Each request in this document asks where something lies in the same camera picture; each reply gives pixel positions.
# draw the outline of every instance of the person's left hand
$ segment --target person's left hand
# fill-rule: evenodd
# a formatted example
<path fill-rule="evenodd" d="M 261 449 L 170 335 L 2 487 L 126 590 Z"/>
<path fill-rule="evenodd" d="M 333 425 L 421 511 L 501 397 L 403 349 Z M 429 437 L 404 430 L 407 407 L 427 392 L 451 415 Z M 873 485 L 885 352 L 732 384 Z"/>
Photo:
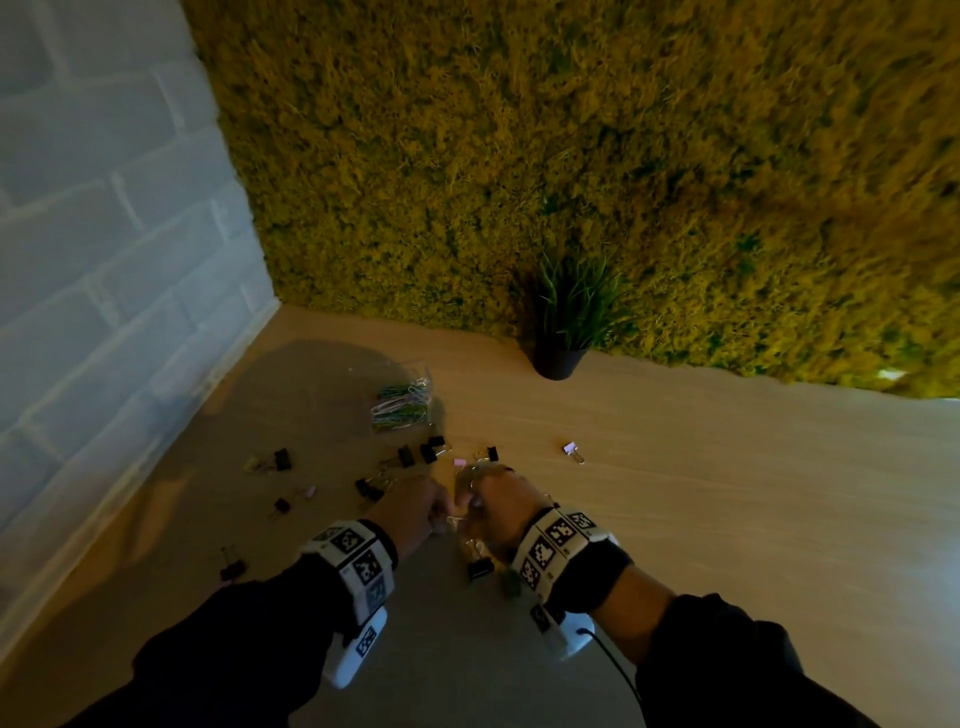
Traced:
<path fill-rule="evenodd" d="M 414 475 L 395 483 L 364 518 L 387 532 L 403 561 L 426 540 L 434 523 L 453 513 L 453 498 L 444 486 L 427 475 Z"/>

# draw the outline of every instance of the white wristband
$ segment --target white wristband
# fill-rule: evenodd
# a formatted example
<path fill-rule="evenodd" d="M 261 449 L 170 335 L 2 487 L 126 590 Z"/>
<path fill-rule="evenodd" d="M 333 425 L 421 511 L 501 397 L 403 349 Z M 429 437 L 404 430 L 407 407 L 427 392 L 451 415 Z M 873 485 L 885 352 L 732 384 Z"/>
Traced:
<path fill-rule="evenodd" d="M 554 508 L 534 523 L 520 543 L 513 567 L 546 603 L 570 560 L 589 544 L 612 538 L 583 511 Z"/>
<path fill-rule="evenodd" d="M 394 570 L 376 534 L 357 521 L 336 521 L 307 542 L 300 553 L 316 553 L 337 570 L 353 599 L 362 626 L 394 590 Z"/>

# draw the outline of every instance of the white baseboard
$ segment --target white baseboard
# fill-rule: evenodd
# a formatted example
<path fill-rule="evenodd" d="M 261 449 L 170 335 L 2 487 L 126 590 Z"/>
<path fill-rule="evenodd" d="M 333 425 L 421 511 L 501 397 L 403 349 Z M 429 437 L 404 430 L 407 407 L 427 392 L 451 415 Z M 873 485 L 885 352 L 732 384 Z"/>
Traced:
<path fill-rule="evenodd" d="M 253 318 L 197 388 L 190 400 L 191 406 L 184 411 L 180 420 L 156 436 L 136 462 L 117 479 L 84 523 L 17 595 L 0 618 L 0 663 L 10 656 L 30 625 L 39 617 L 50 597 L 60 588 L 63 580 L 77 567 L 104 529 L 147 480 L 163 453 L 173 445 L 206 398 L 240 360 L 247 347 L 279 308 L 280 301 L 273 299 Z"/>

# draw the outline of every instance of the yellow-green moss panel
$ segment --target yellow-green moss panel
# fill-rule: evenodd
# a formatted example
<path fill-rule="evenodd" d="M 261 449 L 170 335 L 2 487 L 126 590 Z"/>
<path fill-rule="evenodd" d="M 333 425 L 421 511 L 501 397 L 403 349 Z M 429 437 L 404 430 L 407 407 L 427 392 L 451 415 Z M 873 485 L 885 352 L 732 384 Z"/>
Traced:
<path fill-rule="evenodd" d="M 957 0 L 185 4 L 284 301 L 509 332 L 579 246 L 618 351 L 960 393 Z"/>

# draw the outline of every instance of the person's right hand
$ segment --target person's right hand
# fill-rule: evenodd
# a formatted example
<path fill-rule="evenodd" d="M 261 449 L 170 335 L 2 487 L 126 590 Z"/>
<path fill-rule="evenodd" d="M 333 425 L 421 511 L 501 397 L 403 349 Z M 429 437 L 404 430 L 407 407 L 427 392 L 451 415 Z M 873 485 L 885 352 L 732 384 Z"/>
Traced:
<path fill-rule="evenodd" d="M 503 465 L 479 470 L 472 480 L 458 478 L 455 498 L 457 506 L 469 507 L 461 531 L 483 541 L 501 561 L 520 545 L 524 529 L 538 511 L 553 505 L 533 483 Z"/>

